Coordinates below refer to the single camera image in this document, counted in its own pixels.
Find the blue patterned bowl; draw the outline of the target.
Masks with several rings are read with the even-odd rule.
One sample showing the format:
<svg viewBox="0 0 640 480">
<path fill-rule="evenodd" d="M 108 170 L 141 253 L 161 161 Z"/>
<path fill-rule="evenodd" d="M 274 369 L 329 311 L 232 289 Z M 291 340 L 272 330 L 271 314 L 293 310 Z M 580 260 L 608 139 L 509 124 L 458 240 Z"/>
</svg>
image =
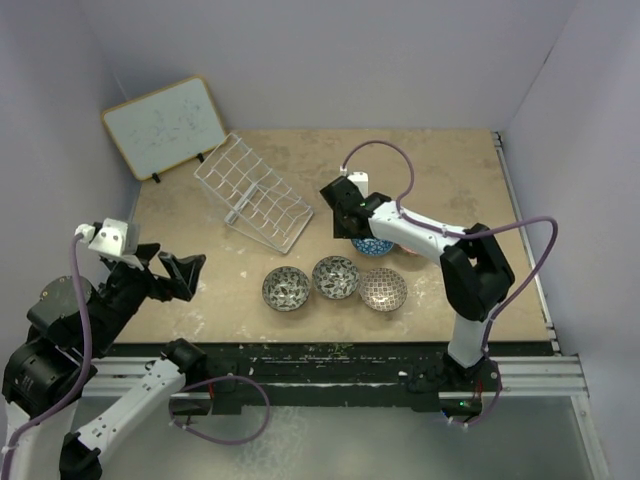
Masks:
<svg viewBox="0 0 640 480">
<path fill-rule="evenodd" d="M 387 255 L 395 246 L 393 242 L 377 238 L 352 239 L 351 244 L 357 252 L 368 257 Z"/>
</svg>

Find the brown lattice pattern bowl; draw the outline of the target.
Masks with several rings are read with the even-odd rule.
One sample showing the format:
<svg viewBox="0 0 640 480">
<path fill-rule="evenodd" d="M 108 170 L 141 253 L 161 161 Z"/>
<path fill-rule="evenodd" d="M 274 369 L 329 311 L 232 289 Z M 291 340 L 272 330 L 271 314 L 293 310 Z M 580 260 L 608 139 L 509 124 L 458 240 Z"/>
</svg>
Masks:
<svg viewBox="0 0 640 480">
<path fill-rule="evenodd" d="M 392 312 L 404 305 L 408 288 L 404 278 L 395 270 L 376 268 L 362 277 L 359 294 L 369 308 Z"/>
</svg>

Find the pink dotted bowl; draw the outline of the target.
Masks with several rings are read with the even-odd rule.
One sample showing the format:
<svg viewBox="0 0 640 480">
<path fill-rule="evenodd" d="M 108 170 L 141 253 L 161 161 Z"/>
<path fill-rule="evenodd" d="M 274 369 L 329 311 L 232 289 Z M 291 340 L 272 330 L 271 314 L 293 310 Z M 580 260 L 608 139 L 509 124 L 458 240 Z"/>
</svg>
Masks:
<svg viewBox="0 0 640 480">
<path fill-rule="evenodd" d="M 419 253 L 415 252 L 414 250 L 412 250 L 412 249 L 410 249 L 410 248 L 408 248 L 406 246 L 403 246 L 403 245 L 400 245 L 400 244 L 396 244 L 396 247 L 399 249 L 399 251 L 403 252 L 406 255 L 413 256 L 413 257 L 420 256 Z"/>
</svg>

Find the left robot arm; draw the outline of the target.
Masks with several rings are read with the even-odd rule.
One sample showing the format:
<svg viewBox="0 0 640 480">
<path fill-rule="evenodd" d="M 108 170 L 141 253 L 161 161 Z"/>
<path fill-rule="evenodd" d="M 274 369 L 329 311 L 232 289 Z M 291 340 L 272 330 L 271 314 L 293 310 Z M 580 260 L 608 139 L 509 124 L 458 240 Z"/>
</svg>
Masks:
<svg viewBox="0 0 640 480">
<path fill-rule="evenodd" d="M 204 384 L 204 352 L 174 340 L 109 410 L 71 429 L 83 389 L 97 373 L 93 360 L 105 356 L 145 299 L 191 300 L 206 262 L 204 255 L 178 259 L 157 243 L 140 246 L 136 256 L 159 257 L 167 276 L 106 260 L 110 275 L 95 289 L 71 250 L 70 275 L 49 283 L 29 310 L 28 340 L 10 356 L 2 382 L 8 418 L 2 478 L 98 479 L 108 454 L 157 404 Z"/>
</svg>

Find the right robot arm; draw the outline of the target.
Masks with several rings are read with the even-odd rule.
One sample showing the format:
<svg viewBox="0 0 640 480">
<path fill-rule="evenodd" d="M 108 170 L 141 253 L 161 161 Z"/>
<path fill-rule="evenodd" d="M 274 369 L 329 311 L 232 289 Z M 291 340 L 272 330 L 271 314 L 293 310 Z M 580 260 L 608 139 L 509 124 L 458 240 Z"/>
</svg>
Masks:
<svg viewBox="0 0 640 480">
<path fill-rule="evenodd" d="M 490 324 L 515 282 L 495 236 L 479 223 L 470 229 L 437 226 L 384 194 L 363 196 L 346 176 L 320 194 L 333 212 L 334 237 L 389 241 L 440 267 L 447 301 L 455 311 L 444 376 L 452 389 L 469 390 L 480 379 Z"/>
</svg>

